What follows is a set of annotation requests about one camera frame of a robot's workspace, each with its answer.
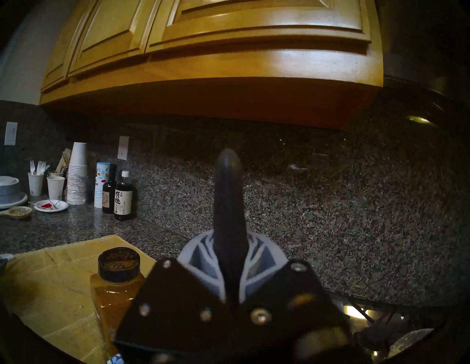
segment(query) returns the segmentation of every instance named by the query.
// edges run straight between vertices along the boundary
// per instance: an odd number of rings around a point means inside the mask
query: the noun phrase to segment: light switch
[[[18,123],[7,122],[5,129],[5,145],[16,144],[16,130],[18,129]]]
[[[129,137],[119,137],[119,147],[117,148],[117,158],[127,161],[127,150],[129,149]]]

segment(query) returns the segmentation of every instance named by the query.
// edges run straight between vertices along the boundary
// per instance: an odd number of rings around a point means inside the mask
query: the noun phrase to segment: black lid
[[[141,257],[135,250],[118,247],[106,250],[98,257],[98,274],[110,283],[126,283],[141,271]]]

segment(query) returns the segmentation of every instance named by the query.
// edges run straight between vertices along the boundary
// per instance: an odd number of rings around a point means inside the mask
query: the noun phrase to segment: honey jar
[[[106,348],[118,353],[112,340],[127,309],[142,287],[139,254],[125,247],[106,250],[98,257],[98,274],[90,277],[90,289],[96,317]]]

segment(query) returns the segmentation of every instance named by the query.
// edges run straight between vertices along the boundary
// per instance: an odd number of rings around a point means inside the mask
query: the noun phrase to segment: wall
[[[43,0],[19,25],[0,57],[0,100],[39,105],[49,55],[78,0]]]
[[[248,227],[324,286],[401,304],[440,305],[469,292],[468,113],[434,93],[384,89],[348,132],[178,116],[59,114],[1,102],[18,142],[0,174],[26,186],[28,160],[56,165],[73,141],[129,169],[141,218],[186,237],[212,225],[212,166],[224,147],[245,168]],[[418,124],[409,115],[432,124]],[[130,136],[118,161],[119,135]]]

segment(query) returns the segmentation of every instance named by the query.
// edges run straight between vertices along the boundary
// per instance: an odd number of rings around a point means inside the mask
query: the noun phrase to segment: bottle label
[[[132,191],[118,191],[114,195],[114,213],[129,215],[132,206]]]
[[[103,207],[110,207],[110,193],[109,192],[103,192]]]

